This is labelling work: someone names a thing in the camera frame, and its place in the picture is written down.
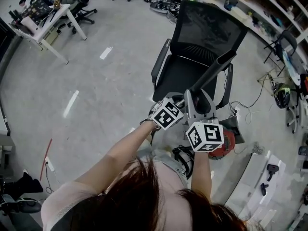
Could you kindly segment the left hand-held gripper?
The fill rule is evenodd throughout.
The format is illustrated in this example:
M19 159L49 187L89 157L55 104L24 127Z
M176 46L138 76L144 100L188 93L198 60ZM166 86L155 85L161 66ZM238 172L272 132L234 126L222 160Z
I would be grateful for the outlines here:
M184 94L180 92L169 92L166 97L155 105L150 118L163 130L167 130L183 117L183 112L174 104L184 100Z

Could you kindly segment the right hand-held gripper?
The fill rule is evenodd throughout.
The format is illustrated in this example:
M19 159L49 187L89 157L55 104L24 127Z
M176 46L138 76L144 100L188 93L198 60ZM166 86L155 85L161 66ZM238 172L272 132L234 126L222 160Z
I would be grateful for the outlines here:
M196 110L190 90L184 93L188 125L185 135L194 152L213 152L224 143L223 126L215 117L216 106L212 98L201 90L200 111L205 117L196 117Z

